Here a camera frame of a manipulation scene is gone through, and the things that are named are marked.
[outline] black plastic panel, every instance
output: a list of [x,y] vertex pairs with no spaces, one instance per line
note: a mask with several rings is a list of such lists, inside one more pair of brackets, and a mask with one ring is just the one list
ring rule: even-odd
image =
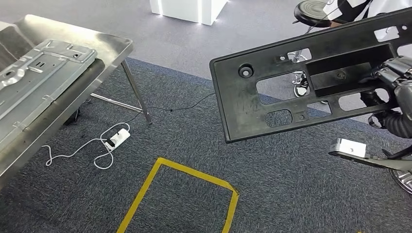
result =
[[[397,107],[393,92],[384,83],[373,81],[359,84],[358,81],[361,74],[389,58],[396,57],[400,46],[412,43],[411,16],[412,8],[408,8],[213,59],[210,70],[226,142]],[[391,26],[397,26],[399,38],[378,42],[374,31]],[[311,60],[293,63],[285,59],[288,52],[304,48],[310,49]],[[250,77],[241,77],[239,72],[243,67],[251,67]],[[260,102],[256,89],[258,81],[297,70],[305,72],[310,89],[314,91],[305,97],[269,105]],[[339,72],[345,73],[345,79],[337,78]],[[344,111],[339,106],[339,98],[342,96],[378,88],[388,90],[388,103],[352,111]],[[307,106],[323,100],[329,102],[332,114],[318,118],[307,117]],[[270,127],[267,124],[267,114],[280,110],[289,111],[292,122]]]

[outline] white cable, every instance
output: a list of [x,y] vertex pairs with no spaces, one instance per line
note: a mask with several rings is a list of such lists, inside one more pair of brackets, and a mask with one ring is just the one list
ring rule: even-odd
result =
[[[52,161],[53,161],[53,159],[55,159],[55,158],[58,158],[58,157],[70,158],[70,157],[74,156],[74,155],[75,155],[79,150],[81,150],[83,147],[85,147],[86,145],[88,145],[90,142],[99,140],[99,141],[103,144],[103,146],[106,148],[107,153],[106,153],[106,154],[99,155],[99,156],[97,156],[96,158],[94,158],[93,163],[94,163],[94,166],[96,166],[96,167],[99,168],[99,169],[103,169],[103,170],[108,169],[108,168],[111,167],[112,164],[113,164],[114,158],[113,158],[112,151],[113,151],[114,149],[113,149],[113,150],[109,150],[109,148],[104,144],[104,141],[105,141],[106,139],[103,139],[103,135],[104,135],[105,133],[107,133],[109,130],[111,130],[112,128],[114,128],[114,127],[116,127],[116,126],[118,126],[118,125],[121,125],[121,124],[127,125],[127,131],[128,131],[128,132],[130,131],[130,125],[129,125],[129,124],[124,123],[124,122],[117,123],[117,124],[113,125],[112,127],[110,127],[108,130],[104,131],[104,132],[100,135],[99,138],[93,138],[93,139],[91,139],[90,141],[84,143],[81,147],[79,147],[79,148],[78,148],[73,154],[71,154],[71,155],[63,155],[63,154],[61,154],[61,155],[57,155],[57,156],[55,156],[55,157],[52,157],[52,149],[51,149],[51,147],[50,147],[49,145],[44,145],[44,146],[42,146],[42,147],[47,147],[47,148],[49,148],[49,157],[50,157],[50,159],[46,162],[46,166],[52,165]],[[98,166],[98,165],[96,164],[96,160],[99,159],[99,158],[102,158],[102,157],[104,157],[104,156],[106,156],[106,155],[108,155],[108,154],[110,154],[111,159],[112,159],[110,165],[107,166],[107,167]]]

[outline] person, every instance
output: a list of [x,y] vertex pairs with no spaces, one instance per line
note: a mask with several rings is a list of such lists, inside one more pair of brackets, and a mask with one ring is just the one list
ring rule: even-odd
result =
[[[412,7],[412,0],[328,0],[323,11],[331,21],[331,28],[356,19],[374,17],[380,14]],[[378,40],[383,39],[395,27],[375,32]],[[302,75],[301,82],[294,88],[294,94],[301,97],[307,94],[308,80]]]

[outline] white display stand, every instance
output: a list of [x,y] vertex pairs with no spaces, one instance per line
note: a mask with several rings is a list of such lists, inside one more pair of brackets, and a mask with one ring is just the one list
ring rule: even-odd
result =
[[227,0],[150,0],[152,12],[212,25]]

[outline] mounting hole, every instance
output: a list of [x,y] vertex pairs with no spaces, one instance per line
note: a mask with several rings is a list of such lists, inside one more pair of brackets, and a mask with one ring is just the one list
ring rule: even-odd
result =
[[239,68],[239,76],[242,78],[250,78],[253,75],[253,68],[250,64],[244,64]]

